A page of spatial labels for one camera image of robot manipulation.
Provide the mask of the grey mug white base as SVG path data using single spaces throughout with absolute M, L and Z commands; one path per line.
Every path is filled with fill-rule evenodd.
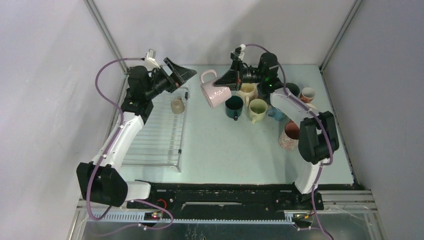
M 207 74 L 213 74 L 214 79 L 205 81 L 205 75 Z M 218 80 L 217 73 L 215 70 L 208 69 L 202 72 L 199 79 L 201 82 L 201 92 L 204 95 L 206 102 L 212 109 L 216 108 L 217 106 L 221 105 L 232 97 L 232 92 L 229 87 L 214 86 L 214 83 Z

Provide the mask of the cream mug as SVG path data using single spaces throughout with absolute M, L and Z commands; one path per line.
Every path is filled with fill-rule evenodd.
M 236 95 L 243 100 L 245 107 L 249 106 L 251 100 L 254 100 L 258 96 L 258 89 L 256 83 L 243 83 L 240 90 L 236 92 Z

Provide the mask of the teal green mug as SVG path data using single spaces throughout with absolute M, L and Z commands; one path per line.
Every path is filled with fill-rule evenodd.
M 233 95 L 228 100 L 226 100 L 224 104 L 226 116 L 233 119 L 234 121 L 237 121 L 243 110 L 243 99 L 237 95 Z

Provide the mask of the light green mug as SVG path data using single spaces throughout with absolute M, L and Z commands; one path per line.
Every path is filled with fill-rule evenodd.
M 248 117 L 255 124 L 263 120 L 268 110 L 268 104 L 262 99 L 253 99 L 248 105 Z

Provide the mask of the blue mug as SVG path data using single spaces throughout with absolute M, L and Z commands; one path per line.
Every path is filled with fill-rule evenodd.
M 280 111 L 278 108 L 275 108 L 275 107 L 269 108 L 266 114 L 268 117 L 271 117 L 278 122 L 283 121 L 286 116 L 282 111 Z

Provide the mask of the dark green mug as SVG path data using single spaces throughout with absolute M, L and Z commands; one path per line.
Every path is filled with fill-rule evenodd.
M 299 97 L 301 90 L 297 84 L 292 82 L 287 82 L 285 86 L 296 98 Z

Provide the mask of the salmon printed mug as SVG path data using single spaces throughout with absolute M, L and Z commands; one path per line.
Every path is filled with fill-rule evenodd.
M 305 87 L 301 90 L 300 100 L 306 104 L 311 103 L 316 96 L 316 92 L 311 87 Z

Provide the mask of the pink patterned mug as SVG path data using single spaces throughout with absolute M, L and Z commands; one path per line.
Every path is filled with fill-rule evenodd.
M 299 144 L 300 128 L 293 122 L 288 122 L 280 137 L 279 144 L 286 150 L 294 150 Z

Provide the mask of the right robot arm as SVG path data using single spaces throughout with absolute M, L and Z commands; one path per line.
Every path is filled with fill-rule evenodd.
M 213 86 L 236 91 L 244 84 L 257 84 L 259 97 L 299 127 L 298 151 L 306 164 L 294 182 L 298 191 L 291 194 L 290 201 L 295 208 L 304 209 L 311 202 L 309 193 L 318 188 L 323 168 L 333 163 L 340 147 L 334 115 L 309 107 L 287 88 L 286 77 L 278 76 L 283 69 L 275 54 L 264 52 L 257 66 L 244 63 L 243 56 L 240 48 L 234 50 L 229 70 Z

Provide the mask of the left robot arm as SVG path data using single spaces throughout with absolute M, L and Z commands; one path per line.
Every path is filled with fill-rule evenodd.
M 194 69 L 175 64 L 165 58 L 164 66 L 151 58 L 143 57 L 143 65 L 129 67 L 125 97 L 121 105 L 98 93 L 117 108 L 118 122 L 98 154 L 90 162 L 81 162 L 77 179 L 83 199 L 88 204 L 98 203 L 119 207 L 124 202 L 138 200 L 145 208 L 153 208 L 158 194 L 146 181 L 126 181 L 120 168 L 130 145 L 150 117 L 153 99 L 163 92 L 173 93 L 197 74 Z

